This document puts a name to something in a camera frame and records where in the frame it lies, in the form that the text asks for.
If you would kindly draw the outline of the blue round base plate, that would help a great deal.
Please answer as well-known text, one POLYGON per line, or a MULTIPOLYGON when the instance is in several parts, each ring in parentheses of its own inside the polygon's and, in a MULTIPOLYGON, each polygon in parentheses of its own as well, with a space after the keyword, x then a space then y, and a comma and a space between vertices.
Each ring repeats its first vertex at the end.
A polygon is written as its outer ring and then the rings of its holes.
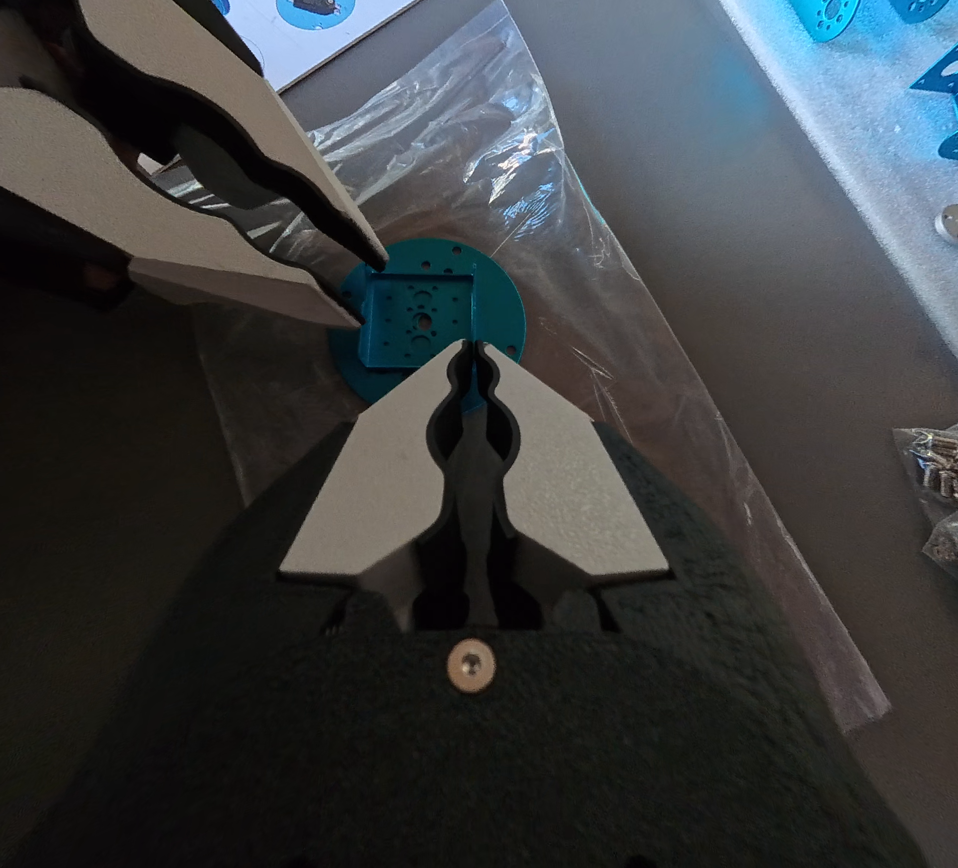
MULTIPOLYGON (((506 271, 480 250, 451 239, 408 239, 387 247, 388 264, 374 271, 362 263, 344 279, 340 293, 360 316, 368 272, 426 272, 473 276, 473 331, 468 340, 490 343, 519 361, 526 339, 526 316, 520 294, 506 271)), ((396 388, 413 371, 374 371, 359 360, 360 331, 331 329, 328 333, 332 362, 353 392, 374 403, 396 388)))

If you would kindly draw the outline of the large clear plastic bag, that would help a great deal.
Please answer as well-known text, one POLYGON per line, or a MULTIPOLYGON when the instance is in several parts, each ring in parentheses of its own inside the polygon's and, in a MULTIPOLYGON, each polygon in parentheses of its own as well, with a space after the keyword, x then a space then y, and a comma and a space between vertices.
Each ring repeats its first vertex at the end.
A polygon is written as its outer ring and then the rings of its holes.
MULTIPOLYGON (((527 320, 523 367, 612 425, 741 550, 784 611, 843 730, 890 711, 581 184, 504 1, 491 2, 351 115, 308 135, 383 243, 449 239, 505 270, 527 320)), ((361 403, 316 325, 207 304, 192 314, 248 504, 361 403)))

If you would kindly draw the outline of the grey desk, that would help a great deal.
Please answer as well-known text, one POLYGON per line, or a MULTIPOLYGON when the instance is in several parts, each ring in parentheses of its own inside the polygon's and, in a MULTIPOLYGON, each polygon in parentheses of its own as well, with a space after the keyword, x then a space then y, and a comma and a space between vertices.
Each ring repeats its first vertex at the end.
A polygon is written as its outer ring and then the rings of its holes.
MULTIPOLYGON (((424 0, 286 95, 342 119, 493 0, 424 0)), ((504 0, 593 203, 892 711, 856 757, 956 866, 956 581, 891 429, 956 361, 715 0, 504 0)), ((2 860, 242 508, 191 311, 2 288, 2 860)))

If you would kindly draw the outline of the white foam sheet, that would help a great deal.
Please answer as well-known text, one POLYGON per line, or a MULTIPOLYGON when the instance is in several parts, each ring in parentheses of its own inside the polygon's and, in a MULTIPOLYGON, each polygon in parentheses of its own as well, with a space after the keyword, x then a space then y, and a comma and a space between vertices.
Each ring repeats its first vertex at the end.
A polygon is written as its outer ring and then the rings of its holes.
POLYGON ((937 152, 954 102, 909 86, 956 43, 956 0, 914 25, 887 0, 861 0, 829 42, 787 0, 717 1, 928 314, 955 328, 956 245, 936 227, 956 203, 956 162, 937 152))

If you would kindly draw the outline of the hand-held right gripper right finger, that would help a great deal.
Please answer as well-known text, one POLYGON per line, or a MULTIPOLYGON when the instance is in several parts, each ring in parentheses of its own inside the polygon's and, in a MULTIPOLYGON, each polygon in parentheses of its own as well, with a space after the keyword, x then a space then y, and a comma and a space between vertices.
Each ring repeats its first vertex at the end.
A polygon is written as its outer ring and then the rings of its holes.
POLYGON ((474 344, 493 483, 485 576, 497 626, 540 630, 568 593, 669 577, 599 425, 490 343, 474 344))

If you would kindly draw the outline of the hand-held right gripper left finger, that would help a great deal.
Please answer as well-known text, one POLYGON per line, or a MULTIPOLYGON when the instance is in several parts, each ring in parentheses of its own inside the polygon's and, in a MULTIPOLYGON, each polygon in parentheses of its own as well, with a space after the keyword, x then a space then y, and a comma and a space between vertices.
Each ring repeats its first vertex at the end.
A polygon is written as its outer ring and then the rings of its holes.
POLYGON ((453 342, 356 419, 281 576, 377 593, 412 627, 425 585, 416 544, 449 508, 446 470, 472 370, 472 342, 453 342))

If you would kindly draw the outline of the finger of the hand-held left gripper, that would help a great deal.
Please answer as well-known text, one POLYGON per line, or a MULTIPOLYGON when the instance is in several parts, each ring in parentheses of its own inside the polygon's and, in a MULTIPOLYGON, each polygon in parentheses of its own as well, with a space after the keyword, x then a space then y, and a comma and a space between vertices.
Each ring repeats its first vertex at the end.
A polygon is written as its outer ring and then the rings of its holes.
POLYGON ((128 274, 180 303, 221 302, 356 330, 358 313, 305 268, 259 251, 230 220, 159 191, 49 95, 2 88, 1 186, 32 215, 100 239, 128 274))
POLYGON ((76 0, 91 40, 169 100, 179 122, 218 148, 213 179, 235 205, 251 193, 294 203, 329 238, 377 270, 388 256, 270 83, 174 0, 76 0))

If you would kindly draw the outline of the blue square servo bracket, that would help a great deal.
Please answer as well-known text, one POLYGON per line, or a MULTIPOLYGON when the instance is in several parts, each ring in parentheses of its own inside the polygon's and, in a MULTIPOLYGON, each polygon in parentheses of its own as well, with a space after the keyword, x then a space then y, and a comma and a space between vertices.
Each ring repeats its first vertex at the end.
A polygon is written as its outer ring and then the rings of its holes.
POLYGON ((425 365, 473 331, 473 276, 426 272, 366 275, 358 357, 374 371, 425 365))

